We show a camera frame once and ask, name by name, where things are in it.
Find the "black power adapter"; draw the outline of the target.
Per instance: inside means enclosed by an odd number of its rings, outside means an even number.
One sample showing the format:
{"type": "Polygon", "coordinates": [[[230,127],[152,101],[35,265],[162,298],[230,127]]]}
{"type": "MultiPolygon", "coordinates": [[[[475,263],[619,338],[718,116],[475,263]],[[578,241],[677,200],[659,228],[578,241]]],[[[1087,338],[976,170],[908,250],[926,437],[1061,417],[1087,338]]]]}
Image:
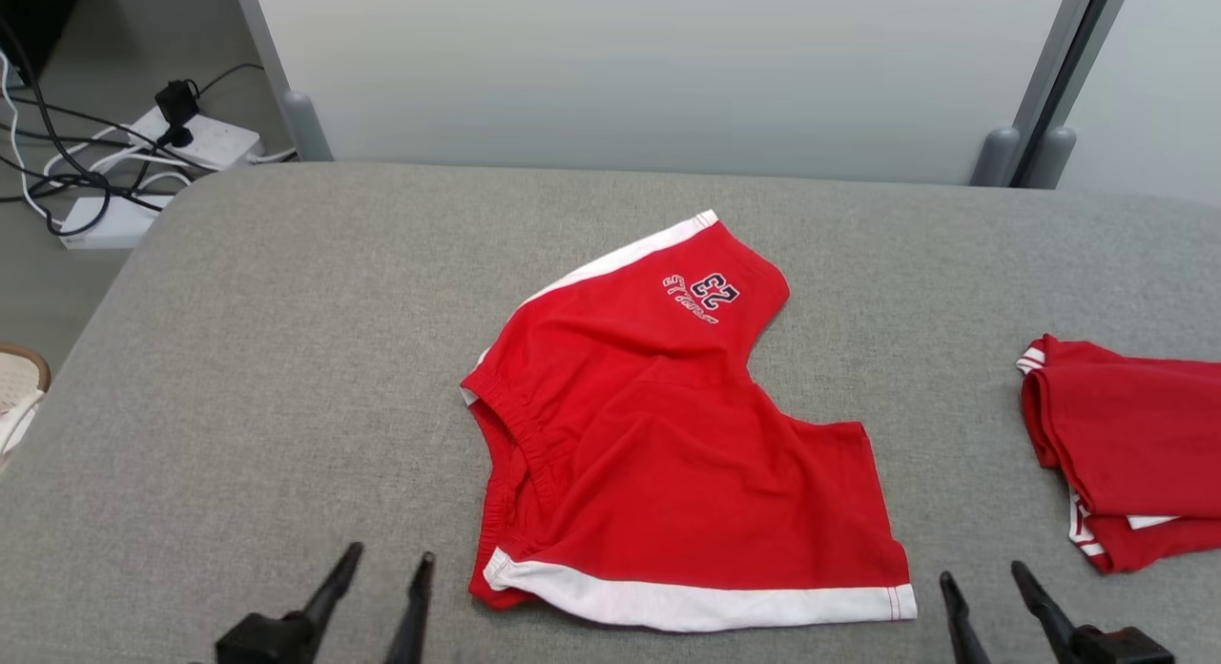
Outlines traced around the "black power adapter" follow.
{"type": "Polygon", "coordinates": [[[200,114],[195,81],[168,81],[155,95],[155,103],[167,125],[155,146],[184,148],[195,142],[195,135],[188,128],[188,122],[200,114]]]}

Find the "wide white partition panel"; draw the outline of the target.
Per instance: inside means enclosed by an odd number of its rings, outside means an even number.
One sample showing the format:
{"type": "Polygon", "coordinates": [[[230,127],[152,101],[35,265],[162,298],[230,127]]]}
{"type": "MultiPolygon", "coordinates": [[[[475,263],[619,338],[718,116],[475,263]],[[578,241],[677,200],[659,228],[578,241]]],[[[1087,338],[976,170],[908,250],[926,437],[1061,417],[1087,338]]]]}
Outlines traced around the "wide white partition panel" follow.
{"type": "Polygon", "coordinates": [[[967,184],[1085,0],[238,0],[308,161],[967,184]]]}

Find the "black computer tower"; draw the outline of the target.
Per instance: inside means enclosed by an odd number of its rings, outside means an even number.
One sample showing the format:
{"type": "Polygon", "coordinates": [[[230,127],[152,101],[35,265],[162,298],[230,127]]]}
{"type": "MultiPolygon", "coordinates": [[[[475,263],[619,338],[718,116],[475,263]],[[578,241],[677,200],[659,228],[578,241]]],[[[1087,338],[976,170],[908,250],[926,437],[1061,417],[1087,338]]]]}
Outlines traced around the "black computer tower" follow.
{"type": "Polygon", "coordinates": [[[22,48],[35,70],[48,63],[78,0],[0,0],[0,16],[10,32],[0,29],[0,48],[11,63],[18,63],[22,48]]]}

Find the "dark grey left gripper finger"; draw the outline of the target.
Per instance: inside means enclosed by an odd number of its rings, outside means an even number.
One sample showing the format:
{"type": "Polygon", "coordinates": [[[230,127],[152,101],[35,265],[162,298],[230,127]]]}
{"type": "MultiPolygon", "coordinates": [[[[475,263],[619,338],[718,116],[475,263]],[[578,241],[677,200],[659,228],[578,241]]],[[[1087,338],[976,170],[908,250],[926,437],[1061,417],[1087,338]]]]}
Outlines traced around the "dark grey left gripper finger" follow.
{"type": "Polygon", "coordinates": [[[435,552],[424,550],[408,585],[407,605],[383,664],[422,664],[435,568],[435,552]]]}
{"type": "Polygon", "coordinates": [[[335,564],[335,568],[327,572],[322,583],[314,591],[305,607],[302,608],[302,620],[310,626],[311,640],[324,638],[333,612],[339,605],[341,599],[344,599],[355,577],[357,569],[361,563],[361,542],[348,544],[347,550],[341,553],[341,558],[335,564]]]}

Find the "wicker laundry basket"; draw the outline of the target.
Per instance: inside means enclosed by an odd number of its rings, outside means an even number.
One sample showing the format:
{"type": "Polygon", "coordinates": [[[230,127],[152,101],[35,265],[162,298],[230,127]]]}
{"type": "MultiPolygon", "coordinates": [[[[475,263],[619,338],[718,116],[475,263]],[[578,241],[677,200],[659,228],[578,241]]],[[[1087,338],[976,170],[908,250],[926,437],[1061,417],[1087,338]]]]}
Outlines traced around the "wicker laundry basket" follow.
{"type": "Polygon", "coordinates": [[[51,382],[50,366],[38,352],[0,342],[0,474],[16,455],[51,382]]]}

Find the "red Bulls shorts white stripes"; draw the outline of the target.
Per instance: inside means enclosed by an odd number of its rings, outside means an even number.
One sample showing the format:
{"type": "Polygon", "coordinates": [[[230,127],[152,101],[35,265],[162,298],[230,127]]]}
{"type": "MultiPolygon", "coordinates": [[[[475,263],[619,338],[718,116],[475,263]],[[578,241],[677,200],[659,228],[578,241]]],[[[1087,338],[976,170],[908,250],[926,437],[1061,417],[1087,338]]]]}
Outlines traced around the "red Bulls shorts white stripes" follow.
{"type": "Polygon", "coordinates": [[[706,211],[523,301],[462,380],[491,457],[470,594],[675,633],[916,619],[864,426],[751,377],[789,295],[706,211]]]}

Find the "white power strip with plugs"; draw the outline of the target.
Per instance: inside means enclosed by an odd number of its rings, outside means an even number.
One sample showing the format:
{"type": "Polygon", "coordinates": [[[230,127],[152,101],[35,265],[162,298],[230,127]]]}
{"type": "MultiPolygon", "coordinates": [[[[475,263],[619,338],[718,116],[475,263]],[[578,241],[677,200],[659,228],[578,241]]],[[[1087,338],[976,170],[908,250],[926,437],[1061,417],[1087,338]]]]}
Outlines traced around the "white power strip with plugs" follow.
{"type": "MultiPolygon", "coordinates": [[[[151,107],[140,118],[125,126],[128,143],[132,146],[149,148],[170,131],[168,121],[159,107],[151,107]]],[[[256,164],[265,156],[263,137],[256,131],[248,131],[230,122],[197,114],[186,122],[188,142],[175,146],[167,142],[164,150],[173,160],[197,165],[205,170],[227,170],[256,164]]]]}

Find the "narrow white partition panel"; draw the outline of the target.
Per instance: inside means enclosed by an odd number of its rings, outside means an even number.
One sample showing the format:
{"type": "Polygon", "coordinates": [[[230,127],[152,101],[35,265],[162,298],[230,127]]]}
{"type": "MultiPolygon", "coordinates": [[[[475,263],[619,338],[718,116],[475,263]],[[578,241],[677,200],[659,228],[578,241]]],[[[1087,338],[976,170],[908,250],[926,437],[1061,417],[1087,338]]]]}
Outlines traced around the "narrow white partition panel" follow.
{"type": "Polygon", "coordinates": [[[1221,208],[1221,0],[1063,0],[1010,186],[1221,208]]]}

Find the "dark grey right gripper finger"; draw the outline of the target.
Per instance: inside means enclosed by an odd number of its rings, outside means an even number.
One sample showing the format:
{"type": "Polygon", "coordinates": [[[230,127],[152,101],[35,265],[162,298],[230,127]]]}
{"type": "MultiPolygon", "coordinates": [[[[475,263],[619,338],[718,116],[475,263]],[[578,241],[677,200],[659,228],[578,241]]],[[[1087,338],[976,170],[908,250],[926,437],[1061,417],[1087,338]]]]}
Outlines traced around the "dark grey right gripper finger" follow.
{"type": "Polygon", "coordinates": [[[1026,610],[1042,622],[1042,629],[1056,662],[1081,662],[1073,651],[1072,637],[1076,625],[1063,609],[1046,593],[1024,561],[1012,561],[1011,574],[1020,590],[1026,610]]]}
{"type": "Polygon", "coordinates": [[[971,612],[967,599],[950,571],[943,571],[943,607],[946,612],[949,638],[952,647],[954,664],[993,664],[985,647],[971,624],[971,612]]]}

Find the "red Bulls jersey white sleeves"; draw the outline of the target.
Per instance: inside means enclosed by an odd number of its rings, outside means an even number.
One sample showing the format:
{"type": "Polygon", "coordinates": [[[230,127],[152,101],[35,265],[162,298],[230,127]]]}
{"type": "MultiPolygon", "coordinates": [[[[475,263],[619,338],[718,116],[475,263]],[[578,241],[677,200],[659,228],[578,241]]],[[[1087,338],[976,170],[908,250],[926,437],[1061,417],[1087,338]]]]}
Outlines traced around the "red Bulls jersey white sleeves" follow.
{"type": "Polygon", "coordinates": [[[1093,568],[1221,550],[1221,363],[1043,334],[1016,367],[1035,459],[1063,474],[1068,540],[1093,568]]]}

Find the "plain white power strip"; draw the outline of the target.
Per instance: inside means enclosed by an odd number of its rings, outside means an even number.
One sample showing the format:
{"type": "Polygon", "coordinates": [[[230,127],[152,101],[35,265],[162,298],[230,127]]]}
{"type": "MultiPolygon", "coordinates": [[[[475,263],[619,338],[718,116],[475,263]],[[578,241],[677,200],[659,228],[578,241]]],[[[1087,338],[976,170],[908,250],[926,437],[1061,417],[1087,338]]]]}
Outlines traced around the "plain white power strip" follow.
{"type": "Polygon", "coordinates": [[[158,209],[139,206],[122,197],[110,197],[103,215],[104,200],[104,197],[74,200],[59,228],[63,247],[70,250],[131,250],[158,217],[158,209]]]}

